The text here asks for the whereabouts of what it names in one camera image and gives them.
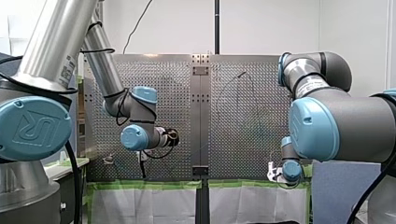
wire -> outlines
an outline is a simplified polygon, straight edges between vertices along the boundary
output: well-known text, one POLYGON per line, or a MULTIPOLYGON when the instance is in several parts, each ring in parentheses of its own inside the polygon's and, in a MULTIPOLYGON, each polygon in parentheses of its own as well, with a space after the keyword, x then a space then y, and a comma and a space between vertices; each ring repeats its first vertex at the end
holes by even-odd
POLYGON ((119 121, 119 118, 120 118, 120 117, 126 117, 126 116, 124 116, 124 115, 122 114, 121 109, 122 109, 122 106, 123 106, 124 103, 125 103, 126 97, 128 96, 129 89, 128 89, 128 88, 125 88, 124 91, 125 91, 125 93, 124 93, 124 95, 122 96, 122 99, 119 101, 118 111, 117 111, 117 116, 116 116, 116 123, 117 123, 117 125, 119 125, 119 126, 123 125, 123 124, 124 124, 126 121, 128 121, 128 119, 129 119, 129 116, 128 116, 123 122, 120 122, 120 121, 119 121))
POLYGON ((137 27, 139 26, 140 21, 141 21, 141 20, 143 19, 143 17, 145 16, 146 11, 148 10, 149 5, 151 4, 151 2, 152 2, 152 0, 149 0, 149 1, 148 1, 148 4, 146 5, 145 10, 143 11, 143 13, 142 13, 142 15, 140 16, 139 20, 137 20, 137 23, 136 23, 136 25, 134 26, 134 29, 133 29, 132 32, 129 34, 128 40, 127 40, 127 42, 126 42, 126 44, 125 44, 125 47, 124 47, 124 49, 123 49, 123 51, 122 51, 122 54, 125 54, 125 50, 128 48, 129 42, 131 41, 131 36, 134 34, 134 32, 136 31, 137 27))
POLYGON ((80 207, 82 204, 82 198, 80 194, 80 184, 79 184, 79 171, 78 171, 78 165, 77 165, 77 160, 73 152, 73 148, 70 145, 70 142, 67 141, 66 143, 66 151, 67 154, 69 155, 70 158, 70 163, 72 165, 72 171, 73 171, 73 177, 74 177, 74 191, 75 191, 75 215, 74 215, 74 223, 78 224, 79 223, 79 213, 80 213, 80 207))
POLYGON ((116 52, 114 49, 92 49, 92 50, 81 50, 80 53, 100 53, 100 52, 107 52, 107 53, 114 53, 116 52))
POLYGON ((219 112, 219 99, 221 98, 221 95, 223 94, 223 92, 225 91, 225 89, 228 87, 228 85, 230 85, 234 80, 236 80, 237 78, 240 78, 241 76, 243 76, 244 74, 246 74, 247 72, 242 72, 241 74, 239 74, 236 77, 233 77, 230 81, 228 81, 224 87, 221 89, 220 94, 218 99, 216 100, 215 103, 215 108, 216 108, 216 113, 218 114, 219 120, 220 120, 220 112, 219 112))
POLYGON ((12 61, 17 61, 17 60, 20 60, 20 59, 22 59, 22 58, 23 58, 23 56, 16 56, 16 57, 5 58, 5 59, 0 60, 0 64, 12 62, 12 61))
POLYGON ((154 159, 154 160, 159 160, 159 159, 163 159, 167 156, 169 156, 169 154, 171 154, 171 152, 173 151, 173 149, 175 148, 175 144, 171 147, 171 149, 169 149, 169 151, 167 151, 165 154, 159 156, 159 157, 155 157, 155 156, 151 156, 148 153, 145 152, 145 150, 142 150, 142 152, 149 158, 154 159))
POLYGON ((143 179, 146 179, 145 162, 142 161, 142 153, 139 153, 139 165, 140 165, 140 170, 142 171, 142 177, 143 179))

white wall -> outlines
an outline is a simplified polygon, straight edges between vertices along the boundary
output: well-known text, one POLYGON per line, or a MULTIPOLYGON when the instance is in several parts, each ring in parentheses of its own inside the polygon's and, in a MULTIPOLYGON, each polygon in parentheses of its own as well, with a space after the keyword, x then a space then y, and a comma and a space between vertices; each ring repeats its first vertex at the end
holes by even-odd
POLYGON ((319 0, 220 2, 221 53, 318 51, 319 0))
MULTIPOLYGON (((104 25, 122 53, 148 0, 106 0, 104 25)), ((221 0, 220 52, 281 54, 318 50, 319 0, 221 0)), ((154 0, 127 53, 214 51, 214 0, 154 0)))
POLYGON ((319 48, 347 60, 351 94, 383 91, 389 76, 389 0, 321 0, 320 15, 319 48))
POLYGON ((22 55, 46 0, 0 0, 0 52, 22 55))

white paper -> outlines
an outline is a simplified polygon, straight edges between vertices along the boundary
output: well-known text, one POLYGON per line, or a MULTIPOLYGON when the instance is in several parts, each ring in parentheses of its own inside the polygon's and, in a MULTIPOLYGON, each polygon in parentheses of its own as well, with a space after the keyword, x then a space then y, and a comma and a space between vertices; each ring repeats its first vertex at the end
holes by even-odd
POLYGON ((11 42, 12 56, 23 55, 26 51, 27 45, 29 44, 29 39, 10 38, 9 41, 11 42))
POLYGON ((11 46, 8 38, 0 37, 0 52, 4 54, 11 54, 11 46))

ur logo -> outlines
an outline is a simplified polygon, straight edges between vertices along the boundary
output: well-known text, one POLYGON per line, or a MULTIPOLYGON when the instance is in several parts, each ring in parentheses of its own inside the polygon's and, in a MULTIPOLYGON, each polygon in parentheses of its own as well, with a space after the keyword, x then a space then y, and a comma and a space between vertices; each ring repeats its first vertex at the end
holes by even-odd
POLYGON ((32 110, 24 111, 12 141, 37 147, 50 147, 60 119, 32 110))

blue joint cap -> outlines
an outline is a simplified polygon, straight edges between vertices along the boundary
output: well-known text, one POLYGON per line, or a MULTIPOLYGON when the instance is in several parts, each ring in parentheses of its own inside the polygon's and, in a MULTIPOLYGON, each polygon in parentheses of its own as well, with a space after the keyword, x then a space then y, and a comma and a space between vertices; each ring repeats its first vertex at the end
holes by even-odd
POLYGON ((281 142, 280 146, 283 147, 283 146, 286 146, 288 144, 291 144, 290 136, 282 138, 282 142, 281 142))
POLYGON ((298 181, 301 173, 302 168, 297 161, 285 161, 282 165, 282 175, 289 182, 298 181))
POLYGON ((285 69, 284 67, 284 63, 286 58, 288 57, 288 55, 290 55, 290 53, 283 53, 280 57, 279 57, 279 61, 277 63, 277 84, 281 87, 285 87, 285 84, 283 82, 283 70, 285 69))
POLYGON ((147 149, 149 137, 146 130, 138 125, 129 125, 122 130, 121 143, 131 151, 147 149))
POLYGON ((384 93, 391 96, 396 96, 396 89, 385 90, 384 93))
POLYGON ((131 94, 146 103, 157 104, 157 91, 151 87, 136 86, 132 90, 131 94))
POLYGON ((0 104, 0 157, 38 161, 58 152, 70 137, 72 120, 58 102, 41 96, 0 104))
POLYGON ((291 143, 303 158, 329 161, 340 147, 340 134, 330 110, 317 99, 295 100, 289 112, 291 143))

